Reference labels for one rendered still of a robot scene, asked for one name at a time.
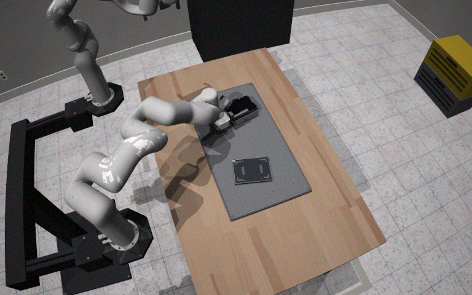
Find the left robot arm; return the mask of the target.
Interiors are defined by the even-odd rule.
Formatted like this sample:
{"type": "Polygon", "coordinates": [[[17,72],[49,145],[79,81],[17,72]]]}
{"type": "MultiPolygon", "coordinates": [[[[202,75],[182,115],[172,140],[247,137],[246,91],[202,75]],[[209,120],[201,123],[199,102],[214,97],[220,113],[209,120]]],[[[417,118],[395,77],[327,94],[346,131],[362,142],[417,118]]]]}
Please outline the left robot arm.
{"type": "MultiPolygon", "coordinates": [[[[132,15],[150,16],[160,10],[169,8],[177,0],[140,0],[139,5],[133,5],[126,0],[111,1],[123,11],[132,15]]],[[[92,30],[82,20],[72,20],[69,13],[77,0],[53,0],[47,10],[47,19],[55,29],[68,50],[76,52],[74,64],[81,73],[90,90],[90,95],[84,96],[87,102],[102,107],[109,104],[114,98],[113,89],[108,87],[101,68],[96,63],[99,45],[92,30]]]]}

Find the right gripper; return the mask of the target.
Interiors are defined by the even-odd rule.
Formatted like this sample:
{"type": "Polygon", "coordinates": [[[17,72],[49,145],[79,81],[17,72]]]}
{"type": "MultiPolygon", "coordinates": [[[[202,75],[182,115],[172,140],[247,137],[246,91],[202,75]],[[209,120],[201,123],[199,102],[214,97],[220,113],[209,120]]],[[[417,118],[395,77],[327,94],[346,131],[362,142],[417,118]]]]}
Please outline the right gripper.
{"type": "MultiPolygon", "coordinates": [[[[238,99],[237,96],[231,98],[232,102],[237,100],[237,99],[238,99]]],[[[232,111],[227,113],[227,111],[224,109],[222,112],[220,112],[219,118],[215,123],[213,123],[213,126],[217,130],[222,130],[222,129],[224,129],[224,128],[226,128],[230,125],[230,118],[234,119],[234,118],[236,118],[238,116],[242,116],[242,115],[244,115],[248,112],[249,112],[249,110],[245,109],[245,110],[241,111],[240,113],[234,115],[232,113],[232,111]]]]}

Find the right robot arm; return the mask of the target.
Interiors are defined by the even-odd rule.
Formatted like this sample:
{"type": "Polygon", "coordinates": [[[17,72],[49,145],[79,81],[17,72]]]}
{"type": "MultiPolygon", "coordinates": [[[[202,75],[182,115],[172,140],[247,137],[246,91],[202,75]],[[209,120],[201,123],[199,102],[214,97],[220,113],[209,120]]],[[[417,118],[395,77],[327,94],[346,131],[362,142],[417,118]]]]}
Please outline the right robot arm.
{"type": "Polygon", "coordinates": [[[232,104],[228,96],[221,96],[213,88],[202,90],[192,101],[165,101],[150,96],[142,101],[126,118],[120,134],[124,139],[110,157],[93,152],[79,165],[64,193],[65,203],[102,234],[98,235],[103,244],[110,243],[119,251],[132,249],[138,242],[138,226],[125,219],[114,202],[92,184],[118,193],[124,187],[138,162],[146,155],[159,152],[167,142],[167,134],[145,121],[160,125],[177,124],[211,125],[224,109],[232,104]],[[132,225],[132,226],[131,226],[132,225]]]}

